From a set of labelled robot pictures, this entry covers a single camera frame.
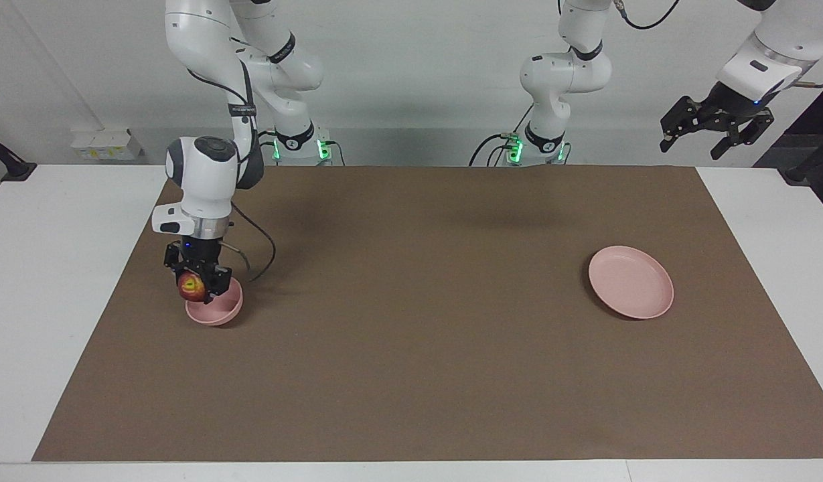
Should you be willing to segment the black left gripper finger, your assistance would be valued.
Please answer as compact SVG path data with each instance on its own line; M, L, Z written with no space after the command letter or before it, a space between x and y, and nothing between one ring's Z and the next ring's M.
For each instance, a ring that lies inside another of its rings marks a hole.
M711 158L718 161L729 149L745 144L752 145L773 123L771 110L760 110L750 118L741 118L729 113L720 113L713 122L726 135L711 149Z
M695 101L690 96L683 96L660 119L663 134L660 150L663 153L667 153L680 137L704 128L707 113L703 112L703 107L703 102Z

